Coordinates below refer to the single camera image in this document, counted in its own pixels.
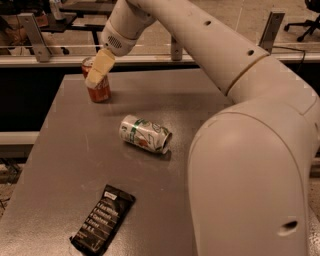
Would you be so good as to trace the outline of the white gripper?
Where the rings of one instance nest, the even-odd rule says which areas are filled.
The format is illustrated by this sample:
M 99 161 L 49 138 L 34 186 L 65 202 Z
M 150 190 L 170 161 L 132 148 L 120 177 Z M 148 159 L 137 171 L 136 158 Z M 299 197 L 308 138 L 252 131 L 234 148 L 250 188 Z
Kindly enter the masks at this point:
M 101 41 L 105 48 L 96 54 L 85 79 L 88 88 L 97 87 L 112 69 L 115 63 L 114 55 L 125 56 L 133 49 L 137 42 L 138 33 L 139 27 L 132 22 L 113 23 L 111 20 L 107 21 L 101 33 Z

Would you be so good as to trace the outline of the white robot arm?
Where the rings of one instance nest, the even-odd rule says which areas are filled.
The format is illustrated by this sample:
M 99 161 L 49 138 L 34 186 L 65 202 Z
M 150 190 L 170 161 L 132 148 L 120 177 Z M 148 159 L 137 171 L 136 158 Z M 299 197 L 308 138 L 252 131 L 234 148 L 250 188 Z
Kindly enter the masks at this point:
M 232 106 L 208 119 L 188 157 L 199 256 L 308 256 L 308 182 L 320 102 L 303 79 L 189 0 L 117 0 L 101 35 L 128 54 L 159 21 Z

